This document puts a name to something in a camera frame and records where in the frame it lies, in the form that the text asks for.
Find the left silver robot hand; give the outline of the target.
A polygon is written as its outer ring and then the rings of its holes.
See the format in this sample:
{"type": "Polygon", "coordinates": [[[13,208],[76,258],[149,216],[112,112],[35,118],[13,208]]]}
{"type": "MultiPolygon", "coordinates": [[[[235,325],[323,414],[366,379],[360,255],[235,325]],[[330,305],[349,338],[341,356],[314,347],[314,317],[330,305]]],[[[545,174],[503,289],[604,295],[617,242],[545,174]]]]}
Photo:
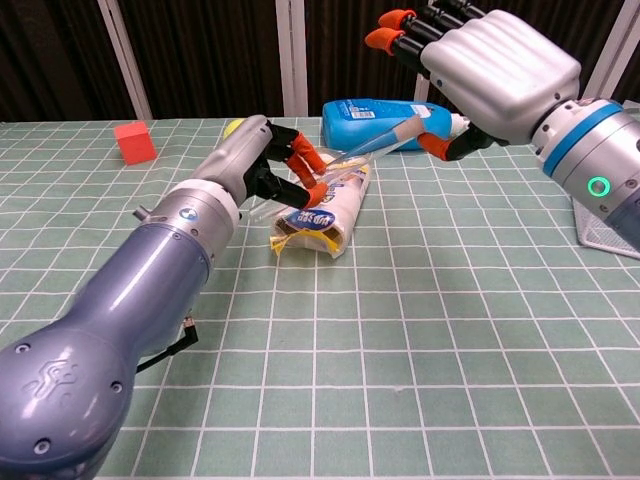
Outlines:
{"type": "Polygon", "coordinates": [[[253,115],[240,124],[193,172],[224,187],[242,205],[257,196],[297,209],[313,208],[328,185],[326,164],[298,130],[253,115]]]}

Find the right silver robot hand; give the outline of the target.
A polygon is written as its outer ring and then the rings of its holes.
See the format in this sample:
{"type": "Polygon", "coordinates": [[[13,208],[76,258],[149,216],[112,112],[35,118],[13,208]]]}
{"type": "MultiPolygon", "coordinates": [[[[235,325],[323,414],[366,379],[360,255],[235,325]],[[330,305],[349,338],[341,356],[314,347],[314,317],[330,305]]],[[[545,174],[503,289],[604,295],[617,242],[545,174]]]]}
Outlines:
{"type": "Polygon", "coordinates": [[[383,14],[365,43],[424,75],[468,119],[452,139],[418,144],[455,161],[492,143],[524,145],[561,107],[576,106],[581,66],[519,17],[470,1],[383,14]]]}

